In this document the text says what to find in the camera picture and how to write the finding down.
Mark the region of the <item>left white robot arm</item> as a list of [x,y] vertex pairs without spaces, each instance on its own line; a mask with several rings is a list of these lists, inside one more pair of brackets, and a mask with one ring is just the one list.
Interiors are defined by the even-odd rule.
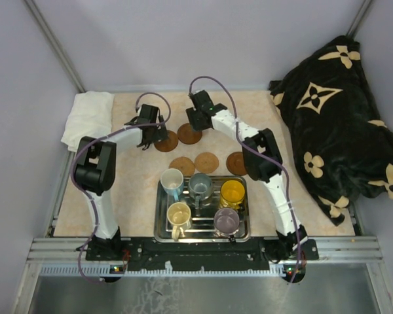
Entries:
[[148,148],[168,138],[158,107],[144,104],[121,129],[100,138],[84,136],[73,161],[71,180],[84,195],[93,223],[91,240],[101,241],[100,252],[114,260],[123,252],[120,228],[110,190],[115,182],[117,154],[130,148]]

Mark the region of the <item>woven rattan coaster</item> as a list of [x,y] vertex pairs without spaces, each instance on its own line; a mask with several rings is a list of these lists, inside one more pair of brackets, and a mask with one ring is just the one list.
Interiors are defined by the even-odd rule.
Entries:
[[172,160],[169,164],[169,168],[181,171],[181,173],[186,177],[190,177],[195,173],[195,165],[193,161],[184,156]]
[[195,158],[195,168],[201,173],[213,173],[218,167],[219,160],[211,152],[203,152]]

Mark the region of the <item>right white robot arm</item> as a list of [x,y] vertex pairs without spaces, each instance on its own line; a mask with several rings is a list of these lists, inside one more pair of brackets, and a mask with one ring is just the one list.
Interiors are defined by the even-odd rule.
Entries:
[[210,128],[241,145],[247,174],[252,180],[261,182],[270,196],[280,253],[289,259],[297,257],[308,235],[288,197],[288,171],[282,165],[273,132],[268,128],[259,130],[249,126],[223,104],[215,105],[205,90],[191,92],[189,98],[193,106],[186,113],[193,130]]

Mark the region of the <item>brown wooden coaster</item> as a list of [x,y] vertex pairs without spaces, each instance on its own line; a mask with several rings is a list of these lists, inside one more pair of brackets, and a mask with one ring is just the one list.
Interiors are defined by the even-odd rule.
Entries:
[[174,131],[168,130],[168,138],[163,141],[156,142],[154,146],[160,152],[170,152],[177,147],[178,142],[177,134]]
[[242,152],[233,152],[227,157],[226,166],[233,175],[244,176],[247,174]]
[[194,131],[190,123],[186,123],[178,128],[178,139],[183,144],[193,145],[202,139],[202,132]]

